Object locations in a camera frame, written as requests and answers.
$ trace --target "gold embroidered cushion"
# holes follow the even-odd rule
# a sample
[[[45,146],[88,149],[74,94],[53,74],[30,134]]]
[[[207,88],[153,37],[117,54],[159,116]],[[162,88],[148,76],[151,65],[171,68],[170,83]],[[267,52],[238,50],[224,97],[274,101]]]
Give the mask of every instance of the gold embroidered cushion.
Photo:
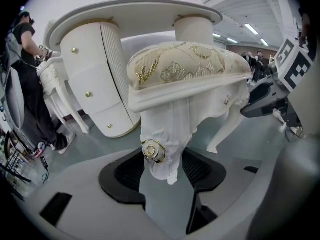
[[[251,69],[241,56],[194,42],[165,42],[136,53],[127,65],[135,90],[222,74],[247,74]]]

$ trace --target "ceiling light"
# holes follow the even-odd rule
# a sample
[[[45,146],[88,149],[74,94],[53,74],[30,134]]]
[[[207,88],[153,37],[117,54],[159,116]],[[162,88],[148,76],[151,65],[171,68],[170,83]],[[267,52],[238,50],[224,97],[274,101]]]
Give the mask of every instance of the ceiling light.
[[[269,46],[264,39],[261,39],[261,42],[262,42],[265,46]]]
[[[259,35],[259,33],[252,27],[250,26],[249,24],[244,24],[248,29],[250,29],[250,31],[252,33],[254,33],[255,35]]]
[[[235,44],[238,43],[237,41],[235,41],[235,40],[233,40],[233,39],[231,39],[231,38],[228,38],[228,40],[229,40],[230,42],[232,42],[232,43],[235,43]]]

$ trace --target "upholstered stool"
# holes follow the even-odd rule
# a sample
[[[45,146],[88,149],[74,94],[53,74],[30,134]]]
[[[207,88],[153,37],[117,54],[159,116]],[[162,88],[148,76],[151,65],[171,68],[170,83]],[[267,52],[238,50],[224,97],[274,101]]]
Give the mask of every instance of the upholstered stool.
[[[129,108],[141,112],[141,144],[152,175],[177,181],[181,155],[206,118],[228,118],[207,147],[217,153],[248,104],[249,64],[241,56],[194,42],[153,45],[128,63]]]

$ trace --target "white table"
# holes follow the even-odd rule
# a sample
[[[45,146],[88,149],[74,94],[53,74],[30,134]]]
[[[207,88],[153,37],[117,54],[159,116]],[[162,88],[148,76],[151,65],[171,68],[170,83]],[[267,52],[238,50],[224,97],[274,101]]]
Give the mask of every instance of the white table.
[[[57,94],[59,95],[65,108],[79,124],[81,130],[85,134],[88,134],[90,131],[89,126],[83,121],[70,100],[70,96],[65,84],[65,81],[68,81],[69,78],[65,70],[62,57],[54,57],[49,59],[43,66],[43,68],[38,72],[38,76],[43,87],[44,99],[52,108],[61,123],[65,124],[66,121],[64,120],[56,101],[52,97],[55,92],[57,92]]]
[[[213,25],[221,20],[218,11],[183,1],[108,1],[63,16],[49,29],[45,43],[61,51],[70,87],[82,109],[105,136],[117,138],[140,121],[140,114],[129,109],[121,38],[175,29],[177,41],[213,44]]]

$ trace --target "sneaker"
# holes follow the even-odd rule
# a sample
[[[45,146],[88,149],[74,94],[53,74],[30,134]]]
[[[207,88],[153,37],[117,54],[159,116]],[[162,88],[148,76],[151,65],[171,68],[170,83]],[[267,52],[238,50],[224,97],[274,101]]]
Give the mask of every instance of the sneaker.
[[[66,136],[68,145],[64,149],[59,150],[59,154],[63,155],[67,151],[67,148],[69,148],[70,144],[74,141],[75,137],[76,134],[74,132],[71,132],[68,136]]]

